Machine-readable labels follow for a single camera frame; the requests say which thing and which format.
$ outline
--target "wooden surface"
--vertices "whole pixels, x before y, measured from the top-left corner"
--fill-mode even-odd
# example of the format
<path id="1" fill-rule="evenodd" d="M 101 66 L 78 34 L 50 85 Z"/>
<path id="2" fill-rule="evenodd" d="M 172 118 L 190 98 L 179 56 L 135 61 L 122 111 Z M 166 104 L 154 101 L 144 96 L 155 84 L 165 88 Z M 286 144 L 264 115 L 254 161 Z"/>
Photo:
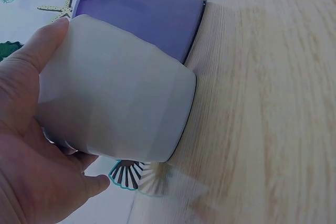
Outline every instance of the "wooden surface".
<path id="1" fill-rule="evenodd" d="M 208 0 L 186 65 L 191 116 L 129 223 L 336 223 L 336 0 Z"/>

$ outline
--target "hand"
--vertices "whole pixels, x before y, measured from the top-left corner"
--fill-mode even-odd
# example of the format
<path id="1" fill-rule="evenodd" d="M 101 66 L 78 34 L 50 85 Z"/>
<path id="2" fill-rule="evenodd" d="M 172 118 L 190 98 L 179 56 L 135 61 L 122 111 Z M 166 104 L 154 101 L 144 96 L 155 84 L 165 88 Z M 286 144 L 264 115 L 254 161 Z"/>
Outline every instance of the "hand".
<path id="1" fill-rule="evenodd" d="M 83 174 L 97 156 L 65 155 L 45 139 L 33 117 L 39 73 L 62 43 L 68 26 L 62 18 L 41 28 L 0 63 L 0 208 L 5 204 L 3 209 L 14 214 L 18 223 L 59 222 L 110 184 L 105 175 Z M 0 220 L 3 214 L 9 213 L 0 209 Z"/>

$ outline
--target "starfish print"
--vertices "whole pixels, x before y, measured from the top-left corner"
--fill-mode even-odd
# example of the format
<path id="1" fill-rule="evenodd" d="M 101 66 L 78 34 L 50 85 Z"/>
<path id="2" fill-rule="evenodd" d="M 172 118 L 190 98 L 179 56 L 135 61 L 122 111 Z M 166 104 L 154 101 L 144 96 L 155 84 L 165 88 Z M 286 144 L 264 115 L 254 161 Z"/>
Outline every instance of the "starfish print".
<path id="1" fill-rule="evenodd" d="M 41 5 L 37 9 L 39 10 L 48 10 L 50 12 L 59 12 L 55 18 L 53 18 L 50 22 L 54 22 L 58 18 L 62 17 L 69 17 L 71 18 L 72 10 L 73 7 L 72 5 L 72 0 L 65 0 L 64 6 L 46 6 L 46 5 Z"/>

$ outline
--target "white cup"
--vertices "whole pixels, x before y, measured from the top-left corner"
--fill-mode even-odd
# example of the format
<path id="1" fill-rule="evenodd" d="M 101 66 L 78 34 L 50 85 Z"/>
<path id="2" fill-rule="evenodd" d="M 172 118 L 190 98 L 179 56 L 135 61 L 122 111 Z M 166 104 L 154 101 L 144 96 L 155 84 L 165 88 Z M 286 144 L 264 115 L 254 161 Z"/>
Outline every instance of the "white cup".
<path id="1" fill-rule="evenodd" d="M 156 46 L 80 15 L 40 74 L 36 119 L 82 152 L 164 162 L 174 152 L 196 76 Z"/>

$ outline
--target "wood grain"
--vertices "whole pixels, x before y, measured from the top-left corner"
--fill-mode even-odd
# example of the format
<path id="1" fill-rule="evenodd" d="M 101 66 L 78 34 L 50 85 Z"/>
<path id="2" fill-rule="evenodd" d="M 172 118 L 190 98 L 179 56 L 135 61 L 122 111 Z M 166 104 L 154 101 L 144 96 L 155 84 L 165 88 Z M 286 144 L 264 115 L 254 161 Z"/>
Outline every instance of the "wood grain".
<path id="1" fill-rule="evenodd" d="M 336 0 L 208 0 L 186 65 L 167 194 L 129 223 L 336 223 Z"/>

